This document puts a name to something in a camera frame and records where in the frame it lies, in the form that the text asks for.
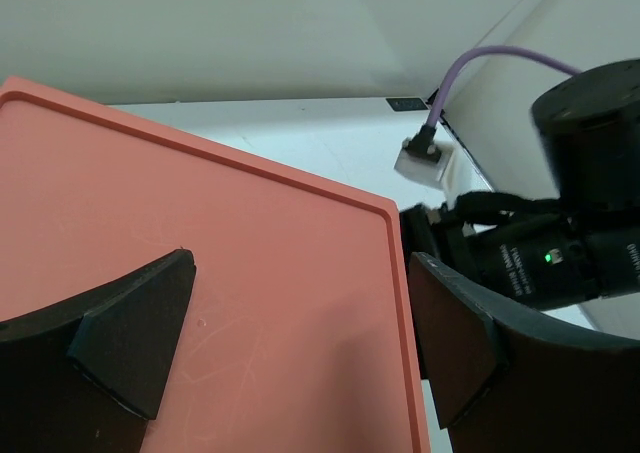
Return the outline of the red drawer box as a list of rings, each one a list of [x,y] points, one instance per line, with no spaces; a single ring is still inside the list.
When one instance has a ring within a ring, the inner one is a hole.
[[[1,316],[173,249],[197,274],[146,452],[426,452],[391,200],[12,78]]]

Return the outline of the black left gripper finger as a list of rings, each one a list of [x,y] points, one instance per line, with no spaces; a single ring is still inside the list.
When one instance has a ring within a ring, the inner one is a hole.
[[[140,451],[195,277],[192,252],[178,249],[2,322],[2,451]]]

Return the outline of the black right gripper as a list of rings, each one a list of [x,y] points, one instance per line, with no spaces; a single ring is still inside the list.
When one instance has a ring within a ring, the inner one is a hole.
[[[488,202],[419,203],[399,220],[417,340],[454,451],[638,450],[637,341],[476,284],[495,282],[472,247],[474,225],[495,225]]]

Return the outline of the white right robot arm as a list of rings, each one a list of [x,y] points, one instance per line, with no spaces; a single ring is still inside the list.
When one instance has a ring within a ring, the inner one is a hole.
[[[639,343],[551,316],[639,289],[639,63],[532,105],[558,196],[400,215],[422,374],[456,452],[635,452]]]

